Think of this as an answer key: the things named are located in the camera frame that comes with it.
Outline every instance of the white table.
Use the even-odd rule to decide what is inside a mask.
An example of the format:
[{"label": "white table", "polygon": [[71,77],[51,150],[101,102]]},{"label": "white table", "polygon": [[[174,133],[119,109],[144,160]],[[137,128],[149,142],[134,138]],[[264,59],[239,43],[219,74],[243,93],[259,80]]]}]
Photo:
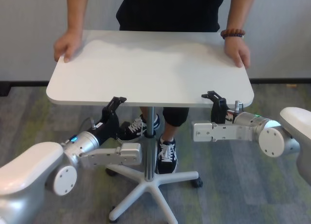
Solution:
[{"label": "white table", "polygon": [[161,184],[193,180],[198,172],[155,174],[156,140],[153,110],[165,107],[212,107],[201,97],[214,90],[227,99],[250,105],[254,93],[244,68],[237,68],[223,50],[218,33],[155,33],[85,31],[84,46],[70,63],[60,58],[47,88],[56,104],[106,105],[114,97],[126,97],[123,105],[148,106],[145,172],[125,166],[109,169],[139,182],[110,212],[116,220],[144,192],[150,192],[167,221],[177,220],[161,194]]}]

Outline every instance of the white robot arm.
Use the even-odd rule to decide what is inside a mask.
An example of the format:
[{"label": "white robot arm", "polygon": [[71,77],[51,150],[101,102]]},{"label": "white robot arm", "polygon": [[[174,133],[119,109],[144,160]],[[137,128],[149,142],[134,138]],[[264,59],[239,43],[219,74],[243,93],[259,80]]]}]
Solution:
[{"label": "white robot arm", "polygon": [[70,137],[63,145],[36,144],[0,168],[0,224],[32,224],[44,201],[45,189],[59,196],[75,186],[79,169],[107,164],[139,165],[140,144],[99,149],[117,138],[115,113],[125,98],[114,97],[104,107],[102,118],[87,131]]},{"label": "white robot arm", "polygon": [[210,122],[194,122],[194,141],[247,140],[258,142],[269,157],[299,152],[296,165],[302,178],[311,185],[311,112],[287,107],[280,113],[279,122],[240,111],[236,101],[230,110],[226,100],[214,91],[204,98],[214,102]]}]

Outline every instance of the shoelace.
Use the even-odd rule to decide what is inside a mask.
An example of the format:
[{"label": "shoelace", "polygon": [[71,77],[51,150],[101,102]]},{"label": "shoelace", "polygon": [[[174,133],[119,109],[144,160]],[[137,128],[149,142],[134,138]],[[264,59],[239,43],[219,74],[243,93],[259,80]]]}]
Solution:
[{"label": "shoelace", "polygon": [[172,162],[173,160],[173,155],[175,156],[176,161],[177,156],[176,156],[176,151],[174,150],[174,145],[165,145],[165,144],[160,144],[161,147],[161,152],[158,154],[158,158],[162,157],[162,162]]},{"label": "shoelace", "polygon": [[131,123],[130,126],[128,126],[128,128],[132,133],[134,133],[135,131],[137,131],[140,128],[140,134],[142,134],[143,126],[144,126],[144,122],[142,121],[141,117],[139,117],[139,118],[135,119],[134,122]]}]

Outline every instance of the hand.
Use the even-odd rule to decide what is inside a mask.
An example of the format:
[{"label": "hand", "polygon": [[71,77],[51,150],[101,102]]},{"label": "hand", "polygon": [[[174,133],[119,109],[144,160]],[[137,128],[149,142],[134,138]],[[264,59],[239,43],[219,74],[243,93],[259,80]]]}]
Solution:
[{"label": "hand", "polygon": [[251,65],[250,51],[241,37],[225,38],[225,53],[241,68],[244,64],[246,68]]},{"label": "hand", "polygon": [[81,38],[82,33],[67,30],[67,32],[54,43],[54,60],[57,62],[59,57],[65,54],[64,62],[69,62],[72,55],[81,46]]}]

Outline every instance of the person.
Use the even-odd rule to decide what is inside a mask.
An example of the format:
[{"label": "person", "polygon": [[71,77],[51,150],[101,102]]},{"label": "person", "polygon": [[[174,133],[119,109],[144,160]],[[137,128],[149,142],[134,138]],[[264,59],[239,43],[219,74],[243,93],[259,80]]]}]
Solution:
[{"label": "person", "polygon": [[[61,55],[68,62],[81,45],[84,15],[88,0],[67,0],[68,29],[54,44],[54,58]],[[237,67],[250,66],[250,52],[241,35],[234,29],[242,29],[254,0],[231,0],[227,20],[225,53]],[[154,32],[216,32],[218,9],[223,0],[123,0],[117,20],[121,31]],[[119,136],[119,142],[134,142],[146,131],[147,107],[141,107],[142,114],[132,123],[126,124]],[[177,166],[174,135],[187,119],[189,108],[163,108],[165,130],[158,141],[156,173],[173,173]],[[158,114],[154,128],[160,126]]]}]

